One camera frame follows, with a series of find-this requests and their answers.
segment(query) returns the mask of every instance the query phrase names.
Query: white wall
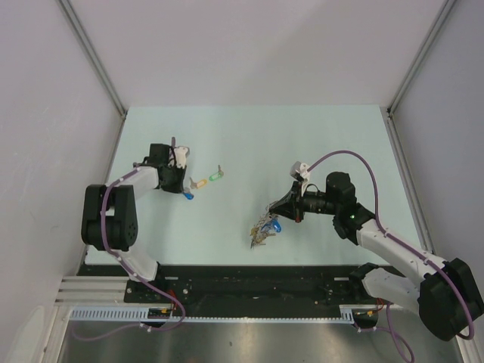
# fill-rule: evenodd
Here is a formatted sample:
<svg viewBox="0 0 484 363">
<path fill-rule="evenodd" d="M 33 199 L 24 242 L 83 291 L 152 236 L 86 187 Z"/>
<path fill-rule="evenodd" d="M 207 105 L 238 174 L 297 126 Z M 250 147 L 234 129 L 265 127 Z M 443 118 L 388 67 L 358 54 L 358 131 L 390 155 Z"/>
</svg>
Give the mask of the white wall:
<svg viewBox="0 0 484 363">
<path fill-rule="evenodd" d="M 437 252 L 466 261 L 484 294 L 484 2 L 456 6 L 396 127 Z"/>
<path fill-rule="evenodd" d="M 120 119 L 53 0 L 0 5 L 0 361 L 79 263 L 85 186 Z"/>
<path fill-rule="evenodd" d="M 387 106 L 444 0 L 73 0 L 130 106 Z"/>
</svg>

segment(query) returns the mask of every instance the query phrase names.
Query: blue object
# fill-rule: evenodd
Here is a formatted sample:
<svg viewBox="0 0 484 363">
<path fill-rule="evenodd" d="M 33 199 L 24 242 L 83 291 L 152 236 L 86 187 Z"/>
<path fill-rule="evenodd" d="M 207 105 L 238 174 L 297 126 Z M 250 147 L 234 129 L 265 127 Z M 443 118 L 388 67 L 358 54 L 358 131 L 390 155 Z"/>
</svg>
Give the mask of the blue object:
<svg viewBox="0 0 484 363">
<path fill-rule="evenodd" d="M 281 225 L 279 224 L 278 220 L 277 219 L 272 219 L 272 227 L 273 229 L 277 232 L 277 233 L 280 233 L 282 231 L 282 227 Z"/>
<path fill-rule="evenodd" d="M 282 227 L 277 219 L 272 219 L 270 222 L 265 223 L 262 226 L 261 231 L 270 231 L 271 229 L 273 229 L 277 233 L 280 233 L 282 231 Z"/>
<path fill-rule="evenodd" d="M 192 193 L 183 193 L 183 195 L 185 195 L 185 197 L 188 199 L 188 200 L 192 200 L 195 198 L 195 196 L 192 194 Z"/>
</svg>

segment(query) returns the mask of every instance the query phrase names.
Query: wire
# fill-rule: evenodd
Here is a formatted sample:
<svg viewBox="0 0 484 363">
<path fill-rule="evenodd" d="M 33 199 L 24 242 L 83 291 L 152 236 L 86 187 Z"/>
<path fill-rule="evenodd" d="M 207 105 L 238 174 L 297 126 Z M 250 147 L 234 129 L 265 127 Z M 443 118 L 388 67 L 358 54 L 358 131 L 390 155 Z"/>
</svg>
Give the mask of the wire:
<svg viewBox="0 0 484 363">
<path fill-rule="evenodd" d="M 381 312 L 384 307 L 385 307 L 385 303 L 383 302 L 383 300 L 381 298 L 378 297 L 377 298 L 377 307 L 375 309 L 368 310 L 366 312 L 355 312 L 354 314 L 355 315 L 372 315 L 372 314 L 376 314 L 377 312 Z"/>
<path fill-rule="evenodd" d="M 312 164 L 308 168 L 308 172 L 311 172 L 316 166 L 318 166 L 320 163 L 325 161 L 327 158 L 332 157 L 334 155 L 338 155 L 338 154 L 353 155 L 354 157 L 357 157 L 366 166 L 367 171 L 370 173 L 371 182 L 373 183 L 373 191 L 374 191 L 374 198 L 375 198 L 375 222 L 377 223 L 378 229 L 380 229 L 380 231 L 382 233 L 384 233 L 388 238 L 390 238 L 391 240 L 396 242 L 398 245 L 400 245 L 401 247 L 404 247 L 406 250 L 412 252 L 416 257 L 421 259 L 424 263 L 428 264 L 430 267 L 432 267 L 434 270 L 436 270 L 439 273 L 439 275 L 442 276 L 442 278 L 450 286 L 450 288 L 454 292 L 455 296 L 457 297 L 459 303 L 461 304 L 462 309 L 464 310 L 464 314 L 465 314 L 466 319 L 467 319 L 467 324 L 469 326 L 469 334 L 468 335 L 465 336 L 461 333 L 458 333 L 457 335 L 458 335 L 458 337 L 460 337 L 462 339 L 472 340 L 474 338 L 474 323 L 473 323 L 472 317 L 470 316 L 469 308 L 467 307 L 467 304 L 465 303 L 464 298 L 462 297 L 458 288 L 455 286 L 454 282 L 452 282 L 450 277 L 447 276 L 447 274 L 438 265 L 436 265 L 433 261 L 428 260 L 427 257 L 425 257 L 424 254 L 420 253 L 419 251 L 417 251 L 412 246 L 406 244 L 403 240 L 400 240 L 398 237 L 394 236 L 393 234 L 387 232 L 387 230 L 383 227 L 383 225 L 380 221 L 377 180 L 375 179 L 375 175 L 373 173 L 373 170 L 370 167 L 370 164 L 368 164 L 368 162 L 360 154 L 357 154 L 354 151 L 338 150 L 338 151 L 333 151 L 333 152 L 326 154 L 323 157 L 321 157 L 319 160 L 317 160 L 314 164 Z"/>
<path fill-rule="evenodd" d="M 102 201 L 102 204 L 101 204 L 101 239 L 102 239 L 102 242 L 103 242 L 103 246 L 104 246 L 104 249 L 106 250 L 107 253 L 109 253 L 111 256 L 113 256 L 114 258 L 116 258 L 116 260 L 119 262 L 119 264 L 126 270 L 126 272 L 128 272 L 128 274 L 130 274 L 131 276 L 133 276 L 134 278 L 136 278 L 139 282 L 141 282 L 144 286 L 152 289 L 152 291 L 154 291 L 155 293 L 158 293 L 159 295 L 162 295 L 164 297 L 166 297 L 167 299 L 170 299 L 172 302 L 174 302 L 176 305 L 178 305 L 180 307 L 180 310 L 181 310 L 181 318 L 175 323 L 175 325 L 172 325 L 170 327 L 149 327 L 147 329 L 147 331 L 152 331 L 152 330 L 156 330 L 156 331 L 168 331 L 168 330 L 172 330 L 172 329 L 175 329 L 176 327 L 178 327 L 182 322 L 183 320 L 185 319 L 185 316 L 186 316 L 186 311 L 185 311 L 185 307 L 182 305 L 182 303 L 174 296 L 170 295 L 169 293 L 165 293 L 164 291 L 158 289 L 157 287 L 155 287 L 154 285 L 150 284 L 150 282 L 148 280 L 146 280 L 145 278 L 139 276 L 136 272 L 134 272 L 132 270 L 132 268 L 126 264 L 123 260 L 123 258 L 115 251 L 113 251 L 110 247 L 109 247 L 109 243 L 107 242 L 107 232 L 106 232 L 106 211 L 107 211 L 107 201 L 109 200 L 109 194 L 111 193 L 111 191 L 113 190 L 114 187 L 116 187 L 120 182 L 123 182 L 125 181 L 126 179 L 129 179 L 131 178 L 133 175 L 135 175 L 136 173 L 138 173 L 139 171 L 141 170 L 141 168 L 135 168 L 133 169 L 131 172 L 129 172 L 128 174 L 122 176 L 121 178 L 117 179 L 116 181 L 113 181 L 106 189 L 106 192 L 104 193 L 104 197 L 103 197 L 103 201 Z M 72 335 L 78 339 L 78 340 L 81 340 L 81 341 L 85 341 L 85 342 L 93 342 L 93 341 L 96 341 L 96 340 L 101 340 L 101 339 L 104 339 L 106 337 L 109 337 L 121 330 L 124 330 L 124 329 L 127 329 L 129 327 L 138 327 L 140 326 L 140 324 L 136 323 L 136 324 L 127 324 L 127 325 L 123 325 L 122 327 L 118 327 L 117 329 L 114 329 L 108 333 L 105 333 L 105 334 L 102 334 L 98 337 L 90 337 L 90 338 L 84 338 L 84 337 L 80 337 L 78 336 L 73 330 L 72 330 Z"/>
<path fill-rule="evenodd" d="M 374 332 L 374 331 L 384 331 L 384 332 L 390 334 L 392 336 L 393 342 L 395 343 L 396 349 L 399 351 L 400 356 L 405 360 L 405 362 L 415 363 L 415 355 L 414 355 L 414 352 L 411 350 L 410 345 L 407 343 L 407 341 L 405 339 L 403 339 L 403 337 L 400 334 L 396 333 L 395 330 L 393 329 L 392 319 L 390 317 L 390 304 L 386 305 L 386 319 L 388 321 L 388 328 L 386 328 L 386 327 L 369 327 L 369 328 L 362 329 L 356 323 L 355 323 L 355 327 L 358 329 L 359 333 L 370 333 L 370 332 Z M 408 359 L 406 357 L 405 352 L 400 347 L 397 340 L 400 340 L 403 343 L 403 345 L 407 348 L 408 352 L 410 353 L 410 359 Z"/>
<path fill-rule="evenodd" d="M 306 187 L 306 189 L 309 189 L 309 187 L 315 187 L 317 191 L 320 191 L 318 186 L 316 184 L 308 184 L 308 186 Z"/>
</svg>

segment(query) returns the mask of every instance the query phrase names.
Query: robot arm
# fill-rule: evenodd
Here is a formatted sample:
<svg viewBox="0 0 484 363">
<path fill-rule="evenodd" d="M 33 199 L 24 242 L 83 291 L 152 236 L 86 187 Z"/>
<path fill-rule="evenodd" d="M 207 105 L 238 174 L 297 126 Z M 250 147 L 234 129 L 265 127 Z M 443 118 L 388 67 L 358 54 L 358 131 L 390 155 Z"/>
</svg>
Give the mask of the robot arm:
<svg viewBox="0 0 484 363">
<path fill-rule="evenodd" d="M 147 281 L 156 277 L 158 263 L 135 243 L 138 236 L 135 201 L 153 189 L 182 193 L 188 154 L 187 147 L 152 144 L 149 156 L 142 163 L 134 164 L 136 173 L 121 181 L 109 195 L 106 211 L 109 247 L 136 275 Z M 82 240 L 100 251 L 105 250 L 101 237 L 101 204 L 106 190 L 106 185 L 89 185 L 82 214 Z"/>
<path fill-rule="evenodd" d="M 307 191 L 309 173 L 303 163 L 294 164 L 291 175 L 296 179 L 290 191 L 271 205 L 269 212 L 301 222 L 305 213 L 327 214 L 342 239 L 349 239 L 385 259 L 403 276 L 367 263 L 350 276 L 356 295 L 380 297 L 394 302 L 416 314 L 438 338 L 450 340 L 468 326 L 464 309 L 449 284 L 431 265 L 445 272 L 464 298 L 472 320 L 484 312 L 469 266 L 459 259 L 451 262 L 427 251 L 412 247 L 417 255 L 388 236 L 395 237 L 388 228 L 382 231 L 375 215 L 357 202 L 355 186 L 349 175 L 332 172 L 326 178 L 326 191 Z"/>
</svg>

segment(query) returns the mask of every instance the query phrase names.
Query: white plastic part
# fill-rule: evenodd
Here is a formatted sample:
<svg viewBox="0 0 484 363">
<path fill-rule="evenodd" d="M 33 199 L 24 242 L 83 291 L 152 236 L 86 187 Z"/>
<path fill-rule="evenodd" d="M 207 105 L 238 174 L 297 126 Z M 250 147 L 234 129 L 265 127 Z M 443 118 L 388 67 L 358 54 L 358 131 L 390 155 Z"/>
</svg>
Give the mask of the white plastic part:
<svg viewBox="0 0 484 363">
<path fill-rule="evenodd" d="M 70 316 L 71 321 L 150 321 L 153 323 L 177 321 L 177 317 L 149 318 L 150 307 L 133 306 L 76 306 Z M 269 324 L 354 324 L 352 308 L 340 307 L 340 318 L 213 318 L 190 317 L 184 322 L 190 323 L 269 323 Z"/>
<path fill-rule="evenodd" d="M 368 295 L 391 301 L 418 315 L 418 288 L 407 278 L 390 274 L 383 268 L 367 273 L 362 281 Z"/>
<path fill-rule="evenodd" d="M 294 165 L 290 168 L 290 176 L 297 179 L 300 176 L 302 180 L 301 185 L 301 196 L 304 195 L 306 189 L 309 184 L 309 178 L 311 177 L 311 173 L 308 172 L 309 165 L 306 163 L 301 163 L 300 161 L 296 161 Z"/>
<path fill-rule="evenodd" d="M 387 261 L 391 266 L 399 270 L 404 276 L 417 287 L 424 280 L 425 274 L 435 274 L 436 271 L 416 257 L 412 252 L 397 244 L 394 240 L 386 237 L 377 226 L 374 219 L 366 222 L 361 230 L 356 232 L 358 244 Z M 419 247 L 413 246 L 417 251 L 425 255 L 440 268 L 444 267 L 443 258 L 433 255 Z"/>
<path fill-rule="evenodd" d="M 157 275 L 158 264 L 155 259 L 149 255 L 141 247 L 140 243 L 133 244 L 127 252 L 116 250 L 116 252 L 123 258 L 123 261 L 133 270 L 133 276 L 129 276 L 134 281 L 137 281 L 137 276 L 152 281 Z"/>
<path fill-rule="evenodd" d="M 139 166 L 139 172 L 132 177 L 121 181 L 118 185 L 132 185 L 135 199 L 143 197 L 148 191 L 153 190 L 160 183 L 158 171 L 151 166 Z"/>
<path fill-rule="evenodd" d="M 190 149 L 186 146 L 178 146 L 173 150 L 175 151 L 176 156 L 176 167 L 179 169 L 184 169 L 187 166 L 187 157 L 190 153 Z"/>
</svg>

